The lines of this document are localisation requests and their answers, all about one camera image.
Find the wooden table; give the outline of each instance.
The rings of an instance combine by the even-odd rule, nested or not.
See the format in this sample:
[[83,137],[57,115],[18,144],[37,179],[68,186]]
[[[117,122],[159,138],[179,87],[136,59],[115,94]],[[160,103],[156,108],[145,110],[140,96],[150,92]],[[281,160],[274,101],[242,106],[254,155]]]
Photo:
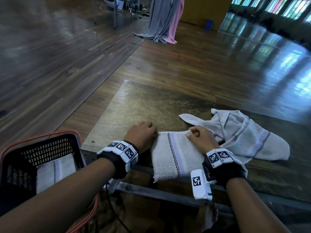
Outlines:
[[[185,94],[125,80],[81,149],[88,162],[91,162],[95,160],[97,151],[113,140],[122,140],[127,130],[139,121],[151,120],[159,131],[184,131],[191,125],[182,121],[178,117],[179,114],[189,113],[208,120],[212,117],[211,108],[237,110]],[[311,140],[310,130],[303,125],[273,117],[243,110],[241,112],[263,128],[285,139],[291,150],[287,161],[251,160],[246,165],[248,183],[265,201],[311,210],[311,147],[308,145]],[[152,173],[150,156],[144,156],[138,164],[135,166],[136,169]],[[124,191],[126,188],[124,184],[122,185],[119,185],[119,188],[123,188]],[[212,188],[224,190],[216,185]],[[150,190],[143,192],[148,193],[146,195],[149,197],[162,194],[151,194]],[[190,198],[180,202],[195,205]]]

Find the black cable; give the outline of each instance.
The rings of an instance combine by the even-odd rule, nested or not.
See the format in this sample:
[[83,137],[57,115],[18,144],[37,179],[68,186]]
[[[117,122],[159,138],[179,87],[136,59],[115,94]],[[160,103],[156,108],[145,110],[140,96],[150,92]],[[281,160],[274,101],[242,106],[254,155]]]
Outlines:
[[106,194],[107,194],[107,200],[108,200],[108,203],[109,203],[109,205],[110,205],[110,208],[111,208],[111,210],[114,212],[115,217],[117,218],[117,220],[118,220],[118,221],[121,223],[121,225],[128,231],[128,233],[132,233],[132,232],[130,231],[130,229],[128,229],[127,226],[123,223],[123,221],[119,218],[119,216],[118,216],[117,213],[115,212],[114,208],[112,207],[112,204],[111,204],[111,201],[110,201],[110,197],[109,197],[109,193],[108,193],[108,188],[107,188],[107,185],[108,185],[108,184],[109,184],[109,183],[106,184]]

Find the person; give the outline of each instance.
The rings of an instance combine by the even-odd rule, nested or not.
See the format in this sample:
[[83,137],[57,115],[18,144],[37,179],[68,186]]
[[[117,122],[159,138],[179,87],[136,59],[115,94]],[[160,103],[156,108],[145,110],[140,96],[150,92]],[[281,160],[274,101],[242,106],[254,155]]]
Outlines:
[[[212,133],[201,127],[190,128],[188,139],[205,154],[219,148]],[[133,145],[139,154],[151,147],[157,137],[152,122],[140,122],[128,130],[124,141]],[[39,193],[0,218],[0,232],[66,232],[94,196],[114,176],[120,167],[113,154],[99,156],[96,161]],[[289,230],[270,211],[252,190],[236,163],[223,164],[214,176],[230,198],[240,232],[288,233]]]

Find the red line on floor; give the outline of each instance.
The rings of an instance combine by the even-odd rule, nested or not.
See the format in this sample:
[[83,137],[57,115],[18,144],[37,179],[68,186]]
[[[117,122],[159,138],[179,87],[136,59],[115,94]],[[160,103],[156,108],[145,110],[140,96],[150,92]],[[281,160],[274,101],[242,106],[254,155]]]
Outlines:
[[186,60],[192,60],[192,61],[194,61],[196,63],[199,63],[199,64],[203,64],[205,62],[203,60],[198,60],[198,59],[192,58],[190,56],[181,55],[181,54],[177,54],[177,53],[174,53],[174,52],[169,52],[169,51],[166,51],[166,50],[160,50],[160,49],[156,49],[156,48],[153,48],[153,47],[150,47],[150,46],[140,45],[140,47],[143,47],[143,48],[146,48],[146,49],[149,49],[149,50],[153,50],[153,51],[157,51],[157,52],[160,52],[160,53],[163,53],[163,54],[166,54],[166,55],[172,55],[172,56],[183,58],[183,59],[186,59]]

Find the white towel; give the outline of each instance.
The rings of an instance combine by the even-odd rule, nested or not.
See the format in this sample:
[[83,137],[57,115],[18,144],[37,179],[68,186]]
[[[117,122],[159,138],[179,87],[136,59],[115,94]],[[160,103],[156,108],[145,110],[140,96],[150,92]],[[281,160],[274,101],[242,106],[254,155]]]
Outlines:
[[76,171],[72,154],[37,166],[37,194]]
[[[237,111],[212,109],[213,118],[204,121],[191,114],[179,115],[192,125],[211,130],[217,142],[235,154],[243,164],[253,157],[263,160],[287,160],[289,145],[281,137],[271,133],[246,115]],[[204,156],[188,140],[185,132],[159,132],[151,147],[154,180],[167,180],[190,176],[194,169],[201,169]]]

